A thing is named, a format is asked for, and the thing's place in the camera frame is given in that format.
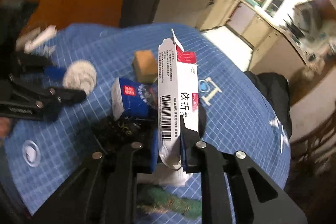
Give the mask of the person's left hand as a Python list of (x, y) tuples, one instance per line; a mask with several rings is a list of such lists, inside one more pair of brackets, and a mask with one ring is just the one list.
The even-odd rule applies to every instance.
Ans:
[(6, 138), (13, 128), (13, 119), (7, 117), (0, 118), (0, 138)]

